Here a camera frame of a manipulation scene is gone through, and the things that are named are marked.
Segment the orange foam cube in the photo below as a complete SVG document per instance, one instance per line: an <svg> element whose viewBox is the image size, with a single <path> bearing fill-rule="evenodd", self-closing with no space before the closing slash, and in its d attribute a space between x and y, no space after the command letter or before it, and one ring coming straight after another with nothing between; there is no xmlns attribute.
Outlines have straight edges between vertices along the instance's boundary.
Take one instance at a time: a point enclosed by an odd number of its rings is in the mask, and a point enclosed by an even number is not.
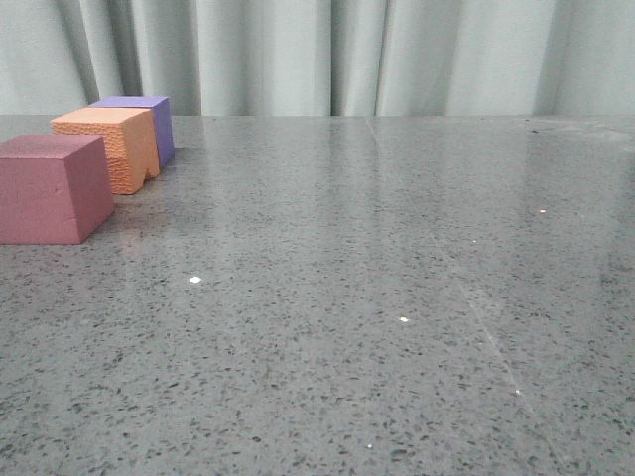
<svg viewBox="0 0 635 476"><path fill-rule="evenodd" d="M134 194L160 172L150 109L87 107L53 119L51 127L56 134L103 137L115 194Z"/></svg>

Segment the purple foam cube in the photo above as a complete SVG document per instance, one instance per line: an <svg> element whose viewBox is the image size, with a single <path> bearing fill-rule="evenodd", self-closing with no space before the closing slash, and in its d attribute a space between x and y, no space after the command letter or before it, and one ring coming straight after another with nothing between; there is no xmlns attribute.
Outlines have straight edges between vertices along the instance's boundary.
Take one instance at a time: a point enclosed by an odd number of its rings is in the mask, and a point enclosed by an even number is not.
<svg viewBox="0 0 635 476"><path fill-rule="evenodd" d="M167 96L110 96L91 104L97 108L145 108L153 115L159 166L162 169L175 155L172 108Z"/></svg>

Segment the pale green curtain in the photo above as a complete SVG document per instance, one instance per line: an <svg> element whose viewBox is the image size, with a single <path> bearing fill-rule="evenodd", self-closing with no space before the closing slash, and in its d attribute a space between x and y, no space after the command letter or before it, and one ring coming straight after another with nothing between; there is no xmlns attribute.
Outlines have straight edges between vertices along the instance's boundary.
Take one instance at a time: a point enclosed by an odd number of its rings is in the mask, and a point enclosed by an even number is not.
<svg viewBox="0 0 635 476"><path fill-rule="evenodd" d="M179 115L622 115L630 1L5 1L1 110L161 95Z"/></svg>

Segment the red foam cube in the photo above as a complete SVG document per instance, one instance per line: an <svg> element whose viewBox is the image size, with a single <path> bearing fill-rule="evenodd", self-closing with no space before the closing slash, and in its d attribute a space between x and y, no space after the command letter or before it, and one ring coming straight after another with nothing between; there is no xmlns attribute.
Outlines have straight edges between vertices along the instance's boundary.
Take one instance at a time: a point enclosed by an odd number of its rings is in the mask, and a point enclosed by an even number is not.
<svg viewBox="0 0 635 476"><path fill-rule="evenodd" d="M100 136L21 135L1 144L3 244L80 244L113 211Z"/></svg>

